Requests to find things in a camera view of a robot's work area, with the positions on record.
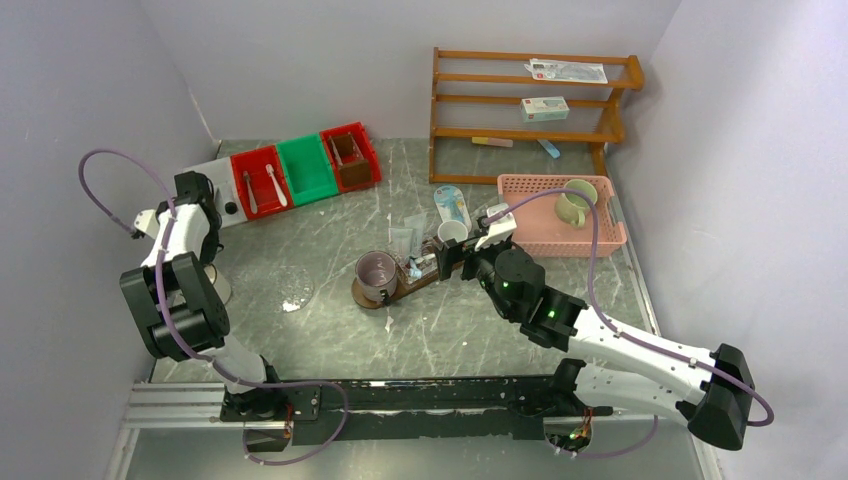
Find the white enamel mug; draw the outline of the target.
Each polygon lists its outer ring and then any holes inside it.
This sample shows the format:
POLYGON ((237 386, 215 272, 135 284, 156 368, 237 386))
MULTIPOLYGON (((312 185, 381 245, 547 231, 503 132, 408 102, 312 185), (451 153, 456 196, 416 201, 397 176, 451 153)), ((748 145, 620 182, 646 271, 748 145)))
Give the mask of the white enamel mug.
POLYGON ((214 265, 209 264, 204 267, 204 272, 212 284, 221 302, 226 305, 232 296, 232 287, 230 282, 224 277, 221 271, 214 265))

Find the pale green mug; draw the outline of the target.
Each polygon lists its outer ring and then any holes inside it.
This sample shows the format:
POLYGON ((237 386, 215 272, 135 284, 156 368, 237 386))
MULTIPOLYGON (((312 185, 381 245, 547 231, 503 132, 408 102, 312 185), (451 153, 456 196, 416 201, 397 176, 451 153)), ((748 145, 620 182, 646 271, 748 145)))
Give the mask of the pale green mug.
POLYGON ((582 179, 569 180, 564 187, 577 191, 584 197, 575 193, 562 193, 555 202, 555 214, 561 221, 582 229, 586 225, 591 205, 595 205, 598 200, 597 190, 591 183, 582 179))

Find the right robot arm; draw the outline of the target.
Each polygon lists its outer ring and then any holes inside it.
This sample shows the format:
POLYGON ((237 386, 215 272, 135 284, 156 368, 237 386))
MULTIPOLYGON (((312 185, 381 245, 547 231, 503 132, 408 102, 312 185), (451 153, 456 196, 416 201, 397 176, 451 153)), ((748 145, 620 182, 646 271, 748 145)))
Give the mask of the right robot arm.
POLYGON ((543 267, 510 240, 450 240, 436 247, 435 258, 442 280, 462 264, 462 279, 478 281, 497 313, 519 324, 531 342, 556 348, 569 359, 597 358, 624 367, 664 390, 647 394, 621 385, 598 387, 598 394, 680 419, 695 437, 724 450, 740 450, 747 429, 756 426, 749 417, 751 406, 763 399, 738 348, 691 347, 609 319, 595 301, 547 286, 543 267))

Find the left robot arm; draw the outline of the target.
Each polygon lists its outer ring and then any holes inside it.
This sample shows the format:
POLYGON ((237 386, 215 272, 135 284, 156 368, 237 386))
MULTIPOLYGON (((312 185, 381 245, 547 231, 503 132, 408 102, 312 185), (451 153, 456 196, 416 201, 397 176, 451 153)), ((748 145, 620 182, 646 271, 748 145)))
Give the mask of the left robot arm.
POLYGON ((278 377, 261 355, 230 331, 224 301, 205 269, 219 247, 222 220, 203 174, 175 178, 176 195, 154 212, 159 229, 141 266, 123 273, 120 288, 147 351, 155 359, 199 360, 225 384, 225 412, 245 421, 290 412, 278 377))

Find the grey-blue mug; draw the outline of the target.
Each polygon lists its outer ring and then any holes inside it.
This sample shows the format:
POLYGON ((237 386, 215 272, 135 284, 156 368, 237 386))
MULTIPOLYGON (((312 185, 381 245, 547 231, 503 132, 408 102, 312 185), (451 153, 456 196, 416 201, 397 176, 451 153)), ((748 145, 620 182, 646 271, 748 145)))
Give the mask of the grey-blue mug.
POLYGON ((437 238, 442 243, 447 243, 450 240, 462 242, 467 240, 468 236, 468 228, 458 220, 443 221, 437 228, 437 238))

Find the purple mug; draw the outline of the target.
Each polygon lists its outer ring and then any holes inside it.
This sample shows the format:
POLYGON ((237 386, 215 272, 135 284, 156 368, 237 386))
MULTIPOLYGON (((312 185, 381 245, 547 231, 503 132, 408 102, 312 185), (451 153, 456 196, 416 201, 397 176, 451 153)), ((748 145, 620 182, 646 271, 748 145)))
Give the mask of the purple mug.
POLYGON ((398 285, 397 268, 396 261, 386 252, 363 254, 355 267, 356 284, 362 295, 381 306, 388 305, 398 285))

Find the toothpaste tube red cap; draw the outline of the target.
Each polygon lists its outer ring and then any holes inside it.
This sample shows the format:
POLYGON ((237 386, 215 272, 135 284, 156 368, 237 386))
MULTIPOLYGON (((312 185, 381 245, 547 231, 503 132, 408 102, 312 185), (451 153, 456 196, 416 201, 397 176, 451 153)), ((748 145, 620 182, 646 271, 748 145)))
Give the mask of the toothpaste tube red cap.
POLYGON ((406 227, 391 227, 389 232, 389 252, 399 264, 407 263, 412 253, 414 230, 406 227))

